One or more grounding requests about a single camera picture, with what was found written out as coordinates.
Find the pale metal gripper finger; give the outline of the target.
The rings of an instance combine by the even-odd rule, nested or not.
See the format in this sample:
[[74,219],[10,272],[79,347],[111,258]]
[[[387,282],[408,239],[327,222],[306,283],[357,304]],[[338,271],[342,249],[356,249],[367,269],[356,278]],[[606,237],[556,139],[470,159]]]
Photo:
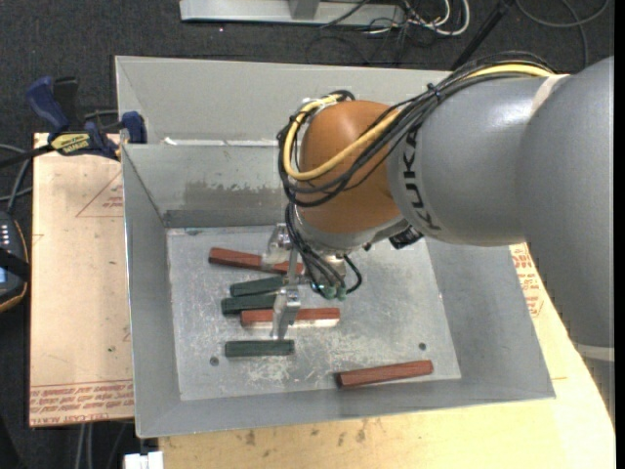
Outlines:
[[275,296],[271,320],[271,338],[284,339],[301,308],[297,287],[283,287]]
[[274,267],[286,263],[290,259],[292,249],[293,241],[289,228],[285,223],[279,223],[271,233],[267,248],[262,255],[262,264],[266,267]]

